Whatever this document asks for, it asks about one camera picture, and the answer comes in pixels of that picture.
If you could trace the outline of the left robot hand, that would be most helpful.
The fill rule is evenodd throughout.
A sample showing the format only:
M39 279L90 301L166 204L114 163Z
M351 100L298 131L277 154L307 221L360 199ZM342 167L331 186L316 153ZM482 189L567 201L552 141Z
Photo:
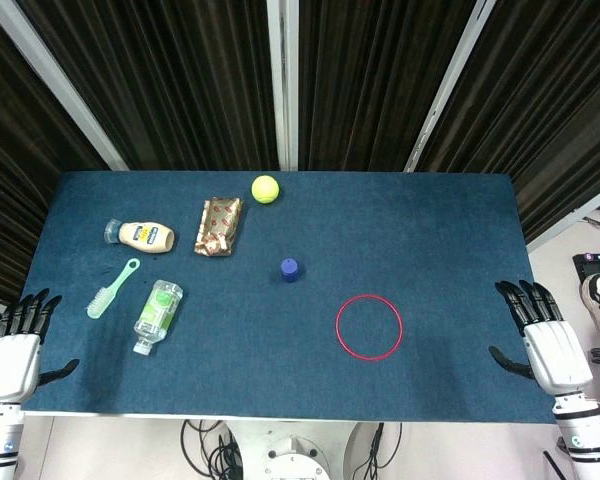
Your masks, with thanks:
M79 361L62 368L40 370L51 317L62 300L47 288L10 304L0 313L0 405L23 404L37 388L73 373Z

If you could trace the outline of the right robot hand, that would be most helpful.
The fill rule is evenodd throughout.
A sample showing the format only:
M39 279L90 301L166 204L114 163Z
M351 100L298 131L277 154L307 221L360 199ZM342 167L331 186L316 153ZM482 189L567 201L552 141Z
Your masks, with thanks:
M526 364L515 362L491 345L488 351L502 369L536 381L554 397L571 395L593 380L575 330L548 289L525 280L499 281L495 289L509 308L528 357Z

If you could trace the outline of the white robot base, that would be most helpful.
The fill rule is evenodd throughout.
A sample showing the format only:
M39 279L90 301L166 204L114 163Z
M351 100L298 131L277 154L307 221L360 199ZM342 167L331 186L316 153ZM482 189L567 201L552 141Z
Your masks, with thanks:
M345 480L351 421L230 420L243 480Z

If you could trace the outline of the black floor device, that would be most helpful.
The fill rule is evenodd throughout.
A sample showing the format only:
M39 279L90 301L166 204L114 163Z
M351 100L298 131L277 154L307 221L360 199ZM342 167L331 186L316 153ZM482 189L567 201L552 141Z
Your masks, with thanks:
M572 257L579 281L594 274L600 274L600 253L576 254Z

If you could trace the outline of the light green brush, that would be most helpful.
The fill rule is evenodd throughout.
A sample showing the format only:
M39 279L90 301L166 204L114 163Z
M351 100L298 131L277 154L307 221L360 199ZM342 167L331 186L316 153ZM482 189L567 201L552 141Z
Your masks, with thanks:
M99 319L115 299L121 285L139 266L140 260L138 258L129 259L117 278L109 286L100 288L95 294L86 308L87 316L91 319Z

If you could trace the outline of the clear green-label bottle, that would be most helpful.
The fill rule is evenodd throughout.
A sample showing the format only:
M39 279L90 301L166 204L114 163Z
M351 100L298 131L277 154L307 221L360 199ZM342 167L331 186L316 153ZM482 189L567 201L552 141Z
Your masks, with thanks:
M166 337L182 297L183 290L177 284L164 280L154 283L134 325L134 353L148 356L153 346Z

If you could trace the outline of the mayonnaise squeeze bottle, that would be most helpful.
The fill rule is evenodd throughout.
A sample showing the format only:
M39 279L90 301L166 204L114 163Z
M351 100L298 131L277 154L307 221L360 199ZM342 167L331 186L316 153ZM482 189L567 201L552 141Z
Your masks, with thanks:
M122 243L151 254L170 252L175 242L175 233L165 225L156 222L121 222L115 218L109 220L103 236L106 243Z

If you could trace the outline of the dark folding screen panel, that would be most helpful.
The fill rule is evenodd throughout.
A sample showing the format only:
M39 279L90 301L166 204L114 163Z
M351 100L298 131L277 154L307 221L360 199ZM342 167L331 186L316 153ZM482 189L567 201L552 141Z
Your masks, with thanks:
M61 174L105 167L0 26L0 303L21 294Z
M600 0L496 0L420 172L510 177L527 241L600 193Z
M17 0L133 170L277 170L266 0Z
M300 0L300 169L403 170L475 3Z

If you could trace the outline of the gold snack wrapper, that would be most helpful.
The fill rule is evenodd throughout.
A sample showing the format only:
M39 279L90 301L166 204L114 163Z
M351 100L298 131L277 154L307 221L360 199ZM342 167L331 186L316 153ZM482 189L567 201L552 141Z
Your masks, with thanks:
M204 202L194 252L207 256L230 256L237 235L243 201L212 197Z

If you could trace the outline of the blue table mat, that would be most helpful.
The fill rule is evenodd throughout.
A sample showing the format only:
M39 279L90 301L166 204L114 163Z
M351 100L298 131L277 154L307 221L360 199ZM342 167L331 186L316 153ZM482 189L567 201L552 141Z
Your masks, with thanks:
M253 200L250 172L73 172L56 189L25 292L60 295L41 367L71 359L32 412L357 421L552 421L524 361L501 280L531 280L514 190L485 174L280 173ZM230 256L194 252L204 202L243 201ZM156 222L170 252L109 244L110 219ZM99 319L86 308L131 258ZM282 279L294 258L300 276ZM166 337L133 352L157 280L183 297Z

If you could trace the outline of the yellow tennis ball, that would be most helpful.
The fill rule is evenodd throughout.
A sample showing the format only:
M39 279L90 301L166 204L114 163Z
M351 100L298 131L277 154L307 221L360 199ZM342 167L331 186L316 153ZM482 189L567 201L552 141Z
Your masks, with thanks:
M261 204L274 202L279 195L280 188L276 179L270 175L256 177L251 186L253 198Z

